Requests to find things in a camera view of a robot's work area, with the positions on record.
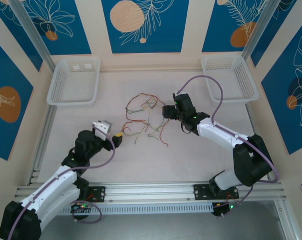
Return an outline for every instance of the red wire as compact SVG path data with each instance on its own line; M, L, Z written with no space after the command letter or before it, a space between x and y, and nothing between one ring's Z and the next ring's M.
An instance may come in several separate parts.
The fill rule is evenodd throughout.
M229 197L230 197L230 195L229 195L229 193L227 193L227 199L226 199L225 203L227 203L227 201L229 200Z
M229 193L228 193L228 195L233 199L233 200L235 200L235 201L237 201L237 202L239 202L235 197L233 197L232 195L230 195Z
M126 128L128 128L130 131L131 131L131 129L128 127L128 126L126 126L127 124L131 124L131 123L142 123L142 124L144 124L144 125L147 125L147 128L146 128L146 130L145 130L145 132L148 130L148 128L149 128L149 126L150 126L150 124L146 121L146 120L144 120L144 119L130 119L129 117L128 117L128 112L127 112L127 110L128 110L128 107L129 107L129 105L130 105L130 103L135 99L135 98L137 98L137 97L139 97L139 96L141 96L141 95L144 95L144 96L150 96L150 98L145 102L145 103L143 103L141 106L143 106L144 104L148 104L148 102L151 100L151 99L153 99L154 101L155 101L155 103L150 107L151 109L153 109L155 106L156 106L156 104L157 104L157 102L160 102L161 104L163 104L164 106L165 106L165 103L163 103L157 96L155 96L155 95L152 95L152 94L148 94L148 93L140 93L140 94L138 94L138 95L136 95L135 97L133 97L129 102L128 102L128 104L126 105L126 119L128 119L129 121L127 121L124 125L123 125L123 127L122 127L122 132L124 132L125 131L125 129ZM166 142L164 142L163 140L162 140L162 132L163 132L163 129L164 129L164 126L165 126L165 124L166 123L164 123L164 125L162 126L162 129L161 129L161 131L160 131L160 141L163 143L163 144L165 144L166 146L169 146Z
M85 201L88 201L92 197L94 197L94 194L91 193L91 195L89 195Z

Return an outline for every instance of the cable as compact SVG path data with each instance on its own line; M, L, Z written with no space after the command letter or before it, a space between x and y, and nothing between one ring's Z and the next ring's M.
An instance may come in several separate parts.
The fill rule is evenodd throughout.
M83 221L83 220L77 220L75 217L74 217L74 214L78 211L78 209L82 209L82 208L78 208L76 210L73 211L72 213L72 218L77 222L77 223L81 223L81 224L95 224L97 223L98 221L101 220L102 218L102 212L101 212L101 209L95 205L94 203L92 202L88 202L88 201L83 201L83 200L79 200L79 201L73 201L71 202L72 204L77 204L77 203L83 203L83 204L89 204L91 206L93 206L94 208L96 208L98 210L98 212L100 213L100 217L97 219L97 220L94 220L94 221Z
M221 91L221 100L220 100L220 102L219 102L217 108L215 109L215 111L214 111L213 114L212 114L212 117L211 117L212 124L213 124L215 127L219 128L220 130L226 132L227 134L229 134L229 135L235 137L235 134L234 134L234 133L232 133L231 131L229 131L229 130L223 128L222 126L220 126L220 125L214 123L214 117L215 117L217 111L220 109L220 107L221 107L221 105L222 105L222 102L223 102L223 98L224 98L224 92L223 92L222 86L219 84L219 82L218 82L216 79L212 78L211 76L207 76L207 75L198 75L198 76L194 76L194 77L190 78L190 79L182 86L182 88L177 92L177 94L179 94L179 93L186 87L186 85L187 85L190 81L192 81L193 79L196 79L196 78L208 78L208 79L212 80L213 82L215 82L216 85L219 87L219 89L220 89L220 91ZM245 144L247 144L248 146L250 146L253 150L255 150L255 151L256 151L256 152L257 152L257 153L258 153L258 154L259 154L259 155L260 155L260 156L261 156L261 157L262 157L262 158L270 165L271 169L273 170L273 172L274 172L274 174L275 174L275 179L274 179L274 180L259 180L259 182L261 182L261 183L268 183L268 184L275 184L275 183L277 183L278 180L279 180L279 173L278 173L278 171L276 170L276 168L274 167L274 165L272 164L272 162L268 159L268 157L266 157L264 153L262 153L257 147L255 147L255 146L254 146L253 144L251 144L249 141L243 139L243 138L240 137L240 136L238 137L238 139L241 140L242 142L244 142Z
M251 186L251 188L250 188L250 190L247 192L247 194L246 194L239 202L236 203L235 207L233 207L229 212L223 214L221 217L225 217L225 216L228 215L231 211L233 211L235 208L237 208L240 204L242 204L242 203L244 202L244 200L249 196L249 194L251 194L252 190L253 190L253 186ZM219 208L219 207L222 207L222 206L225 206L225 205L228 205L228 204L229 204L229 203L226 202L226 203L224 203L224 204L222 204L222 205L214 206L213 208L214 208L214 209L215 209L215 208Z
M99 131L101 134L103 134L110 142L111 142L111 145L112 145L112 155L110 157L110 159L108 161L106 161L105 163L102 163L100 165L97 165L97 166L77 166L77 167L74 167L74 168L69 168L63 172L61 172L57 178L61 177L62 175L68 173L69 171L73 171L73 170L87 170L87 169L97 169L97 168L101 168L105 165L107 165L113 158L114 158L114 155L115 155L115 145L112 141L112 138L108 135L108 134L105 134L104 132L102 132L100 129L96 128L95 125L92 125L92 127L94 129L96 129L97 131ZM9 236L7 238L7 240L11 240L12 238L12 235L13 235L13 232L14 232L14 229L16 228L16 225L17 223L20 221L22 215L24 214L24 212L27 210L27 208L32 204L32 202L34 202L34 200L36 200L39 195L44 192L53 182L55 182L57 179L56 178L53 178L51 181L49 181L33 198L31 201L29 201L25 207L21 210L21 212L19 213L19 215L17 216L17 218L15 219L13 225L12 225L12 228L10 230L10 233L9 233Z
M136 99L136 98L138 98L139 96L147 96L147 97L149 97L149 99L148 100L146 100L146 102L144 102L140 107L141 107L141 109L137 109L137 110L130 110L129 109L129 105L132 103L132 101L134 100L134 99ZM128 115L130 115L130 114L135 114L135 113L139 113L139 112L142 112L142 111L145 111L147 108L150 108L151 110L152 109L154 109L154 107L160 107L159 105L158 105L158 103L161 103L163 106L165 106L165 103L163 103L157 96L155 96L155 95L152 95L152 94L148 94L148 93L140 93L140 94L138 94L138 95L136 95L135 97L133 97L129 102L128 102L128 104L126 105L126 108L125 108L125 110L126 110L126 119L128 120L124 125L123 125L123 127L122 127L122 132L123 132L123 134L125 134L126 136L137 136L136 138L135 138L135 141L134 141L134 144L136 144L137 143L137 140L139 139L139 137L142 135L142 133L143 132L147 132L147 130L149 129L149 128L151 128L152 130L153 130L153 132L152 133L148 133L148 137L150 138L155 138L155 139L157 139L155 136L153 136L153 134L154 133L156 133L156 132L159 132L160 134L159 134L159 140L163 143L163 144L165 144L166 146L168 146L168 144L166 143L166 142L164 142L163 140L162 140L162 132L163 132L163 129L164 129L164 126L166 125L166 123L169 121L169 119L167 120L167 121L164 121L164 118L162 119L162 123L158 126L158 127L152 127L151 126L151 123L150 123L150 115L148 116L148 120L147 119L131 119L131 118L129 118L129 116ZM129 133L126 133L125 132L125 129L128 129L129 131L131 131L131 129L127 126L128 124L131 124L131 123L142 123L143 125L145 125L143 128L142 128L142 130L141 131L139 131L139 132L136 132L136 133L131 133L131 134L129 134Z

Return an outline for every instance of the metal bracket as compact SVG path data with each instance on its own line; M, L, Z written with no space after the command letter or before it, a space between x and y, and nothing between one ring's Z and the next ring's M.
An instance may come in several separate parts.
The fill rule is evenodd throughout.
M226 200L228 196L231 199L239 199L239 191L233 186L225 191L221 191L218 196L213 195L210 191L209 184L195 184L194 186L195 200Z
M89 186L87 201L91 203L103 203L105 198L105 187Z

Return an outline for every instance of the white plastic basket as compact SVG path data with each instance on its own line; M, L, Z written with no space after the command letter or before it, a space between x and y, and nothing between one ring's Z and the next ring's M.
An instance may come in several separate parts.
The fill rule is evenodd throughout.
M260 94L253 77L240 55L216 55L201 57L201 64L205 75L215 78L222 86L224 104L246 104L257 100ZM206 79L207 87L213 106L221 100L218 86L210 79Z
M60 60L54 70L46 101L50 105L94 105L101 61L97 57Z

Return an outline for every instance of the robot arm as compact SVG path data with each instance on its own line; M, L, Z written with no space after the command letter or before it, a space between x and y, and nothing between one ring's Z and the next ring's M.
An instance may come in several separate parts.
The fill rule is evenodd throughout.
M104 133L107 133L110 127L108 123L100 121L93 125ZM8 239L13 223L26 206L27 209L18 221L11 240L38 240L44 228L62 208L73 201L87 198L89 182L81 178L86 169L70 169L89 167L90 159L103 148L112 150L111 142L95 128L78 134L75 147L69 151L62 166L37 191L20 203L12 201L6 206L0 226L1 239ZM116 135L112 141L117 148L122 143L122 136Z
M212 122L208 114L196 112L189 95L185 92L173 94L173 99L175 105L163 107L162 115L164 118L178 120L181 122L181 127L189 132L209 138L222 147L233 151L234 168L218 173L210 180L210 191L217 199L225 196L225 192L231 187L238 185L251 187L272 171L269 164L241 140L244 139L250 142L268 159L271 159L260 136L239 134L217 122Z

